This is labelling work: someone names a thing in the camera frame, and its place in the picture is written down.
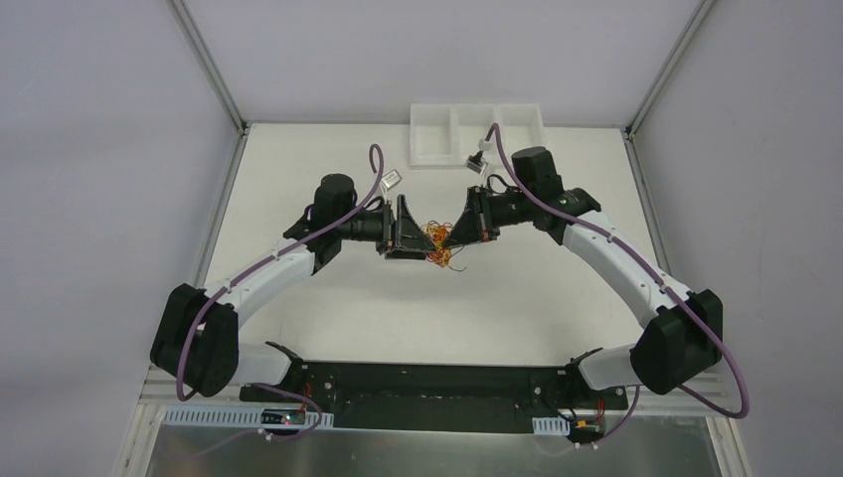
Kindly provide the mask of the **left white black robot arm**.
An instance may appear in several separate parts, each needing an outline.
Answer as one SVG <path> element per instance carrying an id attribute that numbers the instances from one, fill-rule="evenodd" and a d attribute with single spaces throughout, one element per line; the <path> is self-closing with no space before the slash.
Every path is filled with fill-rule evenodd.
<path id="1" fill-rule="evenodd" d="M 171 291 L 150 350 L 152 365 L 179 379 L 187 397 L 264 384 L 279 401 L 296 399 L 303 376 L 291 368 L 293 354 L 270 342 L 246 344 L 240 329 L 274 297 L 325 267 L 345 240 L 371 242 L 386 258 L 425 259 L 435 252 L 405 197 L 373 202 L 373 210 L 358 205 L 350 177 L 323 177 L 312 204 L 265 256 L 233 278 Z"/>

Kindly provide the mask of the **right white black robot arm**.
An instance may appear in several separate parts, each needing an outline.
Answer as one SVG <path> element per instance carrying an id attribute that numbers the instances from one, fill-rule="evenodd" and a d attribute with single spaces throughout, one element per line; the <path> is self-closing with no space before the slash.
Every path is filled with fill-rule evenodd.
<path id="1" fill-rule="evenodd" d="M 503 227 L 530 223 L 587 263 L 643 329 L 634 344 L 576 358 L 575 372 L 564 381 L 569 402 L 587 407 L 605 389 L 634 385 L 663 396 L 721 361 L 721 351 L 700 327 L 706 324 L 717 336 L 723 334 L 723 303 L 713 291 L 693 292 L 630 256 L 599 203 L 583 189 L 564 190 L 545 147 L 520 150 L 511 162 L 527 189 L 510 187 L 495 194 L 486 187 L 469 188 L 444 247 L 493 241 Z"/>

